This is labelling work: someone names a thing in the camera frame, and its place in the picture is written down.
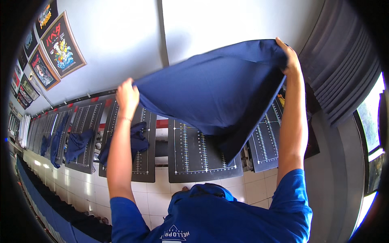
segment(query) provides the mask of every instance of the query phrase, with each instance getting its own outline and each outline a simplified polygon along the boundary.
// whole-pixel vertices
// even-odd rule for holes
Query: hand
[[[135,85],[132,86],[132,83],[134,83],[132,78],[127,79],[117,88],[116,92],[116,100],[120,107],[118,117],[130,121],[139,103],[138,88]]]
[[[286,76],[288,76],[288,74],[292,74],[296,72],[301,73],[301,66],[300,66],[300,62],[298,61],[296,52],[290,46],[287,46],[279,37],[276,37],[275,41],[283,49],[283,51],[285,52],[288,58],[288,63],[283,73]]]

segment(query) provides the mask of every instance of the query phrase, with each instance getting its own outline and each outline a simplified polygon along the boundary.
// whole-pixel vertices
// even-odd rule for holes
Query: man
[[[288,57],[287,91],[280,128],[277,189],[270,208],[237,202],[214,184],[195,185],[173,195],[165,222],[146,226],[131,190],[130,128],[139,91],[128,79],[117,89],[120,112],[108,156],[112,242],[306,242],[308,206],[303,158],[308,142],[304,80],[295,51],[276,38]]]

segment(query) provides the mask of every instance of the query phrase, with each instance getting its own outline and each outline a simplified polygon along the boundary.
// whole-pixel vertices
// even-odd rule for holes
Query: wrist bracelet
[[[128,117],[118,117],[117,120],[118,120],[118,121],[120,121],[120,120],[126,120],[126,121],[129,121],[129,122],[132,122],[132,120],[131,120],[130,118],[128,118]]]

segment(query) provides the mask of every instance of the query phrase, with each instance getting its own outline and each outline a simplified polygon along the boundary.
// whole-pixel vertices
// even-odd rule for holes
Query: navy blue t-shirt
[[[174,203],[165,222],[149,230],[137,206],[112,198],[112,242],[307,242],[312,210],[304,171],[286,174],[269,209],[201,194]]]

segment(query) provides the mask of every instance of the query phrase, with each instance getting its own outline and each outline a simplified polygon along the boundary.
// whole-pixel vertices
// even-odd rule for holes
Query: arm
[[[280,128],[277,186],[294,169],[304,169],[304,153],[308,143],[308,124],[305,110],[305,87],[300,62],[295,51],[278,37],[277,44],[288,57],[285,106]]]
[[[117,88],[116,100],[120,106],[117,123],[108,155],[107,180],[110,198],[128,198],[135,203],[131,189],[131,121],[139,103],[139,91],[127,79]]]

